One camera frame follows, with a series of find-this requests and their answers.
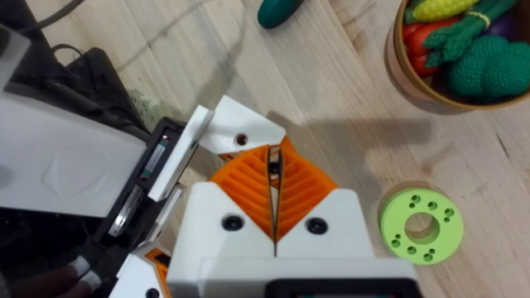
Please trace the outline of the white orange right gripper left finger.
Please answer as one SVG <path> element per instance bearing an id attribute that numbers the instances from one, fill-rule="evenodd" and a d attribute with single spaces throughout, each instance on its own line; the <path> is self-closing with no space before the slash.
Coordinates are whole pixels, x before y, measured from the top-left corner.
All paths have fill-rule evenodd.
<path id="1" fill-rule="evenodd" d="M 245 151 L 192 186 L 166 276 L 172 296 L 200 295 L 206 259 L 274 256 L 269 152 L 268 145 Z"/>

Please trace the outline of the finger of the white orange left gripper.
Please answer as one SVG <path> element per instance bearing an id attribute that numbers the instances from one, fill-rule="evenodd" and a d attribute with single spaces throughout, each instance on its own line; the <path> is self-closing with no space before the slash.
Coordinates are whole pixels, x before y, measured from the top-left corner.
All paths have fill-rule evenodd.
<path id="1" fill-rule="evenodd" d="M 171 256 L 157 247 L 131 252 L 117 274 L 109 298 L 171 298 L 166 275 Z"/>

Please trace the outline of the white orange right gripper right finger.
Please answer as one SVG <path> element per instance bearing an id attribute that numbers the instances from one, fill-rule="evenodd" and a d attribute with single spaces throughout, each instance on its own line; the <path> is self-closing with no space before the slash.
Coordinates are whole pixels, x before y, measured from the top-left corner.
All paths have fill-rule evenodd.
<path id="1" fill-rule="evenodd" d="M 276 256 L 374 257 L 357 193 L 340 188 L 288 139 L 279 153 Z"/>

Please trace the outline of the finger of the bare white block left gripper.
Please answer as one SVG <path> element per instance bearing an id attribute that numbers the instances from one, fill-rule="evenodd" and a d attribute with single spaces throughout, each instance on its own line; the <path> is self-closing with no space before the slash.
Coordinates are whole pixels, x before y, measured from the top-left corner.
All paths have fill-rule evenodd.
<path id="1" fill-rule="evenodd" d="M 216 155 L 223 155 L 278 145 L 285 136 L 284 127 L 224 95 L 200 145 Z"/>

